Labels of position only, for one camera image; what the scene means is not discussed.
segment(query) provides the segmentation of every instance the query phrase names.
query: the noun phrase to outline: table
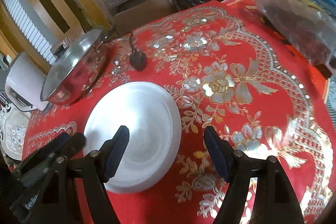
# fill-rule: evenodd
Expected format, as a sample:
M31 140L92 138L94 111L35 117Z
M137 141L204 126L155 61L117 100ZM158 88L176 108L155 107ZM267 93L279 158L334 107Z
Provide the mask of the table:
M261 18L253 0L211 1L140 27L134 38L148 57L143 72L128 63L127 37L110 42L109 64L92 90L70 106L53 106L45 116L32 113L22 158L61 131L83 132L90 112L108 91L129 81L150 81L169 92L179 107L181 145L168 173L150 189L108 193L122 224L213 222L227 184L203 145L208 125L251 157L275 155L305 221L313 223L336 187L334 128L318 72L288 51ZM111 107L118 106L111 102ZM242 223L250 218L255 189L251 179ZM88 223L82 190L80 185Z

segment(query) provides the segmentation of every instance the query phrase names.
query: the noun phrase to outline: metal rivet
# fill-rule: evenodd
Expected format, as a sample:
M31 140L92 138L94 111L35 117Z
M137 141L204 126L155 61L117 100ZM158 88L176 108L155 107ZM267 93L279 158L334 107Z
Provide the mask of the metal rivet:
M271 162L277 162L278 159L274 156L269 156L268 159L271 161Z
M241 150L235 150L233 153L234 153L237 157L241 157L242 155L244 155L243 151L241 151Z
M99 150L92 150L90 152L90 157L97 157L99 155Z
M61 157L58 157L58 158L56 159L56 162L57 162L58 164L61 164L64 160L65 160L65 158L64 158L63 156L61 156Z

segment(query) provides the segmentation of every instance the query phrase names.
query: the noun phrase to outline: tablecloth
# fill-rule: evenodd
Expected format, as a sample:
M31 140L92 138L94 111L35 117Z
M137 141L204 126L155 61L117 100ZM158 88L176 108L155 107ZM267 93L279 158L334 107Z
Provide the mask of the tablecloth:
M129 65L128 38L109 43L109 64L78 102L34 111L23 158L59 132L83 132L90 112L110 90L130 81L162 86L176 101L182 123L176 161L164 178L142 193L108 193L122 224L212 223L225 196L203 144L212 125L222 139L251 157L275 155L313 223L335 190L335 132L311 71L266 27L253 0L211 1L134 31L147 67ZM111 108L117 108L110 102ZM256 179L241 223L253 207ZM79 186L86 222L87 205Z

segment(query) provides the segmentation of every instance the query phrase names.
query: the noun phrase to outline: pan lid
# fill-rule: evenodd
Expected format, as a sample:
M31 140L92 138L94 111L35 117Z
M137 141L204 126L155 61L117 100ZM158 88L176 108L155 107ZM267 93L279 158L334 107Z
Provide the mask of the pan lid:
M56 59L55 63L43 82L40 99L46 101L60 86L63 80L71 73L77 63L88 52L90 47L99 38L103 28L96 28L88 31L81 37L75 39L65 52Z

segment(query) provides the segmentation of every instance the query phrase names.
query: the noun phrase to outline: white appliance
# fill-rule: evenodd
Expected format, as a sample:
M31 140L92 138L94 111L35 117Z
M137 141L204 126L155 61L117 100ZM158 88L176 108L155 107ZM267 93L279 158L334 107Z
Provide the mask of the white appliance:
M48 103L40 100L42 85L46 76L29 59L26 52L20 53L9 68L5 83L7 97L21 111L27 112L34 109L44 110ZM32 106L23 105L11 92L13 89Z

